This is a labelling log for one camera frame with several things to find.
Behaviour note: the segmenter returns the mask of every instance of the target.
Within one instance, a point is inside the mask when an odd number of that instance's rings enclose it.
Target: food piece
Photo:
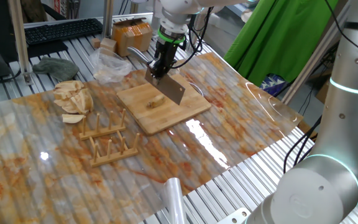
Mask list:
[[[158,95],[155,98],[153,98],[152,101],[150,101],[147,106],[149,108],[156,108],[158,106],[161,106],[164,102],[165,102],[165,96]]]
[[[71,97],[70,101],[80,114],[87,114],[93,109],[93,100],[88,89],[81,90],[79,94]]]
[[[68,100],[55,100],[54,103],[58,105],[59,107],[66,106]]]
[[[55,101],[67,113],[87,114],[93,110],[93,100],[81,81],[61,82],[53,90]]]
[[[84,115],[63,114],[62,118],[64,123],[76,124],[84,118]]]
[[[66,104],[62,106],[62,109],[65,110],[67,113],[79,113],[70,100],[66,101]]]
[[[56,100],[68,100],[84,87],[81,81],[66,81],[58,83],[53,90]]]

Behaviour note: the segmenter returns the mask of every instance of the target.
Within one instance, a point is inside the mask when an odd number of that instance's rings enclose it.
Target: black cable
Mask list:
[[[200,49],[197,49],[195,46],[194,46],[194,43],[193,41],[191,41],[191,33],[194,33],[194,35],[197,37],[197,40],[198,42],[202,42],[201,40],[201,37],[196,33],[196,31],[194,31],[193,27],[190,28],[190,31],[189,31],[189,39],[190,39],[190,45],[191,45],[191,48],[193,49],[193,51],[196,51],[198,53],[201,53],[203,51],[203,45],[201,44],[201,48]]]
[[[205,28],[204,28],[204,30],[203,30],[203,33],[202,33],[201,37],[200,37],[201,41],[198,42],[198,45],[197,45],[196,49],[199,49],[199,48],[200,48],[200,45],[203,44],[202,41],[203,41],[203,39],[204,39],[204,35],[205,35],[206,29],[207,29],[207,26],[208,26],[208,22],[209,22],[209,16],[211,15],[211,12],[212,12],[213,8],[214,8],[214,7],[210,7],[210,8],[208,9],[208,13],[207,13],[207,15],[206,15]],[[175,66],[175,67],[171,67],[171,69],[177,69],[177,68],[180,68],[180,67],[186,65],[186,64],[196,55],[196,53],[197,53],[197,51],[194,50],[193,53],[189,56],[189,58],[188,58],[185,62],[183,62],[181,65],[177,65],[177,66]]]
[[[311,73],[313,74],[314,72],[316,72],[322,65],[323,65],[323,63],[320,62],[320,64],[317,65],[317,67],[314,68],[314,70],[313,70]],[[292,82],[288,83],[288,84],[287,84],[284,88],[282,88],[278,93],[274,94],[273,97],[275,97],[275,98],[278,97],[278,96],[279,96],[280,94],[282,94],[287,88],[291,87],[294,82],[295,82],[295,80],[292,80]]]
[[[203,40],[203,44],[206,44],[208,46],[211,46],[209,43],[205,42],[205,40]]]
[[[283,167],[284,174],[285,174],[286,169],[287,169],[287,160],[288,160],[288,158],[290,157],[291,152],[296,148],[296,146],[297,146],[305,137],[307,137],[307,135],[308,135],[309,133],[313,133],[313,130],[310,129],[310,130],[307,131],[304,135],[302,135],[302,137],[299,138],[299,140],[297,140],[297,142],[291,147],[291,149],[290,149],[290,150],[287,152],[287,154],[285,155],[285,158],[284,158],[284,167]]]
[[[298,159],[299,159],[299,157],[301,156],[301,153],[302,153],[303,149],[305,148],[305,145],[306,145],[306,143],[308,142],[308,139],[310,138],[311,134],[313,134],[313,131],[320,125],[320,123],[321,123],[321,118],[322,118],[322,117],[323,117],[323,116],[320,116],[320,118],[315,122],[315,124],[313,125],[313,127],[311,127],[310,130],[307,132],[308,135],[306,136],[305,141],[303,141],[303,144],[302,144],[301,148],[299,149],[298,154],[297,154],[296,157],[295,157],[293,166],[296,166],[296,165],[297,165]]]
[[[197,32],[201,32],[205,28],[205,24],[206,24],[206,17],[204,18],[204,26],[201,27],[200,29],[194,29],[194,30]]]
[[[127,0],[127,3],[125,4],[125,8],[124,8],[124,10],[123,10],[123,12],[122,12],[122,15],[124,15],[124,14],[125,14],[125,10],[127,10],[128,2],[129,2],[129,0]]]
[[[349,41],[351,44],[353,44],[355,47],[358,48],[358,45],[355,44],[351,39],[349,39],[349,38],[343,33],[343,31],[341,30],[341,26],[339,25],[339,22],[338,22],[338,20],[336,19],[335,12],[333,11],[332,7],[329,5],[328,0],[325,0],[325,1],[326,1],[326,4],[327,4],[329,10],[331,11],[331,15],[332,15],[333,18],[334,18],[336,27],[338,28],[338,30],[340,31],[340,33],[342,34],[342,36],[345,37],[345,39],[346,39],[347,41]]]
[[[11,81],[11,80],[17,78],[20,74],[21,74],[21,71],[19,70],[19,71],[16,73],[16,75],[14,75],[13,77],[0,80],[0,83],[6,83],[6,82],[8,82],[8,81]]]
[[[317,136],[318,136],[318,133],[315,136],[311,137],[310,140],[315,140],[317,138]]]
[[[336,51],[338,49],[339,46],[339,42],[334,44],[332,47],[330,47],[328,49],[328,51],[326,52],[326,54],[323,56],[323,58],[320,61],[320,64],[312,71],[312,74],[314,74],[322,65],[325,66],[325,68],[323,69],[323,71],[320,73],[320,76],[317,78],[316,81],[313,82],[313,85],[311,87],[311,90],[308,94],[308,96],[305,99],[305,102],[303,102],[301,108],[299,109],[298,113],[301,113],[303,106],[306,104],[306,102],[308,101],[308,104],[304,110],[304,112],[302,113],[302,116],[305,115],[306,110],[308,109],[309,105],[310,105],[310,101],[311,101],[311,95],[313,93],[313,90],[316,86],[316,83],[320,80],[320,78],[323,76],[323,73],[328,69],[329,65],[326,65],[324,63],[328,62],[328,63],[334,63],[335,62],[335,55],[336,55]]]
[[[119,12],[118,12],[119,15],[121,15],[121,10],[124,7],[124,4],[125,4],[125,0],[122,0],[121,7],[119,8]]]
[[[328,70],[328,67],[325,66],[325,68],[323,68],[323,70],[321,71],[321,73],[320,73],[320,75],[319,75],[319,77],[318,77],[317,79],[319,80],[319,79],[323,76],[324,72],[326,72],[327,70]],[[316,81],[313,82],[313,84],[312,84],[312,86],[311,86],[311,90],[310,90],[310,92],[309,92],[309,95],[306,97],[306,100],[305,100],[305,102],[303,103],[303,105],[305,105],[307,99],[309,98],[308,104],[306,105],[305,110],[304,110],[303,113],[302,113],[302,116],[305,115],[306,110],[308,109],[308,107],[309,107],[309,105],[310,105],[311,96],[312,96],[312,94],[313,94],[314,87],[316,86],[316,83],[318,82],[318,80],[316,80]]]
[[[306,151],[305,155],[302,156],[302,158],[299,160],[299,162],[302,162],[306,157],[310,154],[311,150],[314,146],[312,146],[309,150]]]

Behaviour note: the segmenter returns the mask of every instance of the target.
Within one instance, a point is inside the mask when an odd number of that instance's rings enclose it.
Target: knife blade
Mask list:
[[[162,94],[167,96],[177,105],[180,105],[186,88],[172,79],[169,75],[164,75],[160,80],[157,80],[153,78],[151,70],[148,68],[145,79]]]

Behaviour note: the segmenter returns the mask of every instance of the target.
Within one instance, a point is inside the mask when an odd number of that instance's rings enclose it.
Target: cardboard box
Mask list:
[[[329,88],[330,82],[329,79],[326,81],[326,83],[324,83],[323,87],[321,87],[320,91],[317,93],[316,98],[322,102],[322,103],[326,103],[326,97],[327,97],[327,92],[328,92],[328,88]]]
[[[153,29],[143,19],[145,18],[130,19],[113,25],[111,38],[117,41],[117,54],[128,56],[128,47],[135,47],[141,52],[149,49]]]

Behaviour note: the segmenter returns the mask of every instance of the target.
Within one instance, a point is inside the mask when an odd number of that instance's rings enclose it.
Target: clear plastic sheet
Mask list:
[[[154,136],[127,115],[121,134],[138,156],[91,168],[93,151],[81,141],[82,124],[63,124],[52,92],[0,103],[0,223],[139,223],[165,207],[164,183],[180,179],[183,195],[290,133],[300,116],[239,76],[215,54],[193,58],[179,70],[213,107]],[[85,83],[95,110],[87,127],[121,120],[116,93],[146,83],[145,71],[121,83]],[[96,138],[100,149],[116,134]]]
[[[181,192],[180,180],[171,178],[164,184],[163,190],[164,205],[169,211],[169,223],[185,224],[185,204]]]

